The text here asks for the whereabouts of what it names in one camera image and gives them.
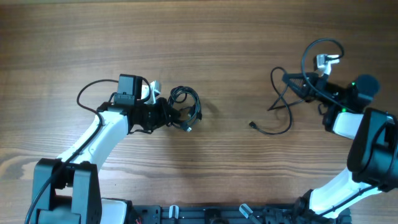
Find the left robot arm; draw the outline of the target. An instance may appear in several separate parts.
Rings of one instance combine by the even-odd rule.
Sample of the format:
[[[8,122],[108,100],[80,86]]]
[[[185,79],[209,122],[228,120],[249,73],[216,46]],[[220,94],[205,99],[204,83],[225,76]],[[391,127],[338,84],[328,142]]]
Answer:
[[[179,120],[161,98],[158,82],[121,74],[118,89],[94,110],[95,119],[77,142],[55,159],[34,167],[32,202],[26,223],[139,223],[130,200],[103,198],[98,172],[127,135],[151,134]]]

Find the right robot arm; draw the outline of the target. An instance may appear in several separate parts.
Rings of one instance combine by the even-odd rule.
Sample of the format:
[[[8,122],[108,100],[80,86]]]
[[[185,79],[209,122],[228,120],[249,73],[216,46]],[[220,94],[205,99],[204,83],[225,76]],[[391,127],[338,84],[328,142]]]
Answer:
[[[346,168],[296,201],[294,223],[342,223],[352,204],[397,188],[397,117],[369,107],[380,89],[373,76],[360,75],[346,88],[313,72],[282,80],[301,99],[326,104],[325,129],[353,141]]]

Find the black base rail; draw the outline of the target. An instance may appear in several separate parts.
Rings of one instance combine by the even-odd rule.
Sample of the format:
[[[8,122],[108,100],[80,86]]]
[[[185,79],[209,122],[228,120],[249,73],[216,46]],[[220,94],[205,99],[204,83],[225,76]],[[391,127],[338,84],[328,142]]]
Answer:
[[[351,212],[347,208],[337,218],[316,215],[306,217],[294,211],[292,204],[271,204],[265,207],[179,207],[171,205],[135,205],[127,210],[126,223],[132,224],[288,224],[288,223],[336,223],[351,224]]]

